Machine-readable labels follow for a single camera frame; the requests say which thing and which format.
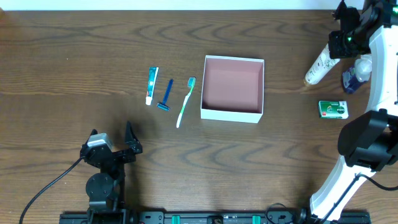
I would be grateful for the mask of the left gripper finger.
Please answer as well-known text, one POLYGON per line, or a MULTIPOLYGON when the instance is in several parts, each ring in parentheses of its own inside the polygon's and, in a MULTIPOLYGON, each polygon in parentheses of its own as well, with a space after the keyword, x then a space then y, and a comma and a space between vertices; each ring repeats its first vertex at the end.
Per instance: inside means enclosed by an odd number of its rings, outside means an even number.
POLYGON ((90 133, 90 136, 96 135, 97 133, 98 133, 98 132, 97 132, 96 129, 92 129, 92 131, 91 131, 91 133, 90 133))
POLYGON ((130 121, 126 123, 124 143, 128 146, 126 149, 128 153, 141 154, 143 152, 142 144, 136 138, 130 121))

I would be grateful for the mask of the white lotion tube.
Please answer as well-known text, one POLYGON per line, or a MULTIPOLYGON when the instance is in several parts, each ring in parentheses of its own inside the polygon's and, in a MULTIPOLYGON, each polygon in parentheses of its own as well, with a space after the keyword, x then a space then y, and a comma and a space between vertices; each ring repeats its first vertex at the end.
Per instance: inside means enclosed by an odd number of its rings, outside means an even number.
POLYGON ((321 51, 313 65, 306 73, 303 81, 306 86, 316 85, 320 80, 340 61, 339 58, 330 58, 330 50, 328 44, 321 51))

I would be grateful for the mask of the blue soap pump bottle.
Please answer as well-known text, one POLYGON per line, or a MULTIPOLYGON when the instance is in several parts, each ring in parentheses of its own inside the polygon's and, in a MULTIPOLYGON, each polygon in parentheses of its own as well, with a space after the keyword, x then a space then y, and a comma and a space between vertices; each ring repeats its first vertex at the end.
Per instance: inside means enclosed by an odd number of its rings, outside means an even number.
POLYGON ((366 83, 372 74, 372 57, 370 54, 362 55, 356 59, 353 66, 343 72, 341 84, 347 94, 354 93, 361 85, 366 83))

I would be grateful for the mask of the green white toothpaste tube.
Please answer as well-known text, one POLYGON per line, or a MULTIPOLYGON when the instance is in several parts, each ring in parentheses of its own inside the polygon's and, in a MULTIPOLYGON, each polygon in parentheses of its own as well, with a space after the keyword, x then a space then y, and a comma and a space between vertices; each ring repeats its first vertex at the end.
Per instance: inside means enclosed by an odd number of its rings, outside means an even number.
POLYGON ((158 72, 159 72, 159 67, 151 67, 149 69, 149 78, 147 82, 147 94, 146 94, 146 105, 148 106, 152 104, 158 72))

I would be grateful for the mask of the green white soap box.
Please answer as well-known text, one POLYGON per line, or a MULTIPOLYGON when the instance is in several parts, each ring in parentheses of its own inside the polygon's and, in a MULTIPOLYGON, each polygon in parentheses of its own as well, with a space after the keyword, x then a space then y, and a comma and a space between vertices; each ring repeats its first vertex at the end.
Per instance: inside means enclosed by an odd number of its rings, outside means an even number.
POLYGON ((318 111, 321 119, 347 119, 349 116, 346 101, 319 101, 318 111))

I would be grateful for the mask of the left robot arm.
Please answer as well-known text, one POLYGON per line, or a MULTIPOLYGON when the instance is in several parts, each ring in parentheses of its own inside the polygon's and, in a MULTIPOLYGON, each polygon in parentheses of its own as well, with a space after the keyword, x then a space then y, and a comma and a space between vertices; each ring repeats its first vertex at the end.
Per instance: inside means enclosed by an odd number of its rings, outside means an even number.
POLYGON ((89 209, 94 212, 115 212, 125 206, 125 168, 143 152, 142 144, 136 138, 130 122, 126 123, 124 143, 127 149, 112 151, 113 144, 106 133, 93 129, 88 140, 81 147, 83 160, 99 169, 86 183, 89 209))

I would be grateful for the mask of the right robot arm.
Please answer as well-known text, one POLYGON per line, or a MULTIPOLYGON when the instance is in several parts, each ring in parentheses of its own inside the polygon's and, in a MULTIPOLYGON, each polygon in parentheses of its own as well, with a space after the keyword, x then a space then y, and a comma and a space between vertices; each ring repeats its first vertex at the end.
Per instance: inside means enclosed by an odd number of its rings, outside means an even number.
POLYGON ((367 213, 343 209, 367 180, 382 190, 396 190, 372 176, 397 162, 397 1, 365 1, 362 11, 341 1, 333 17, 340 29, 329 35, 330 58, 369 54, 371 91, 365 113, 341 130, 338 161, 298 223, 370 223, 367 213))

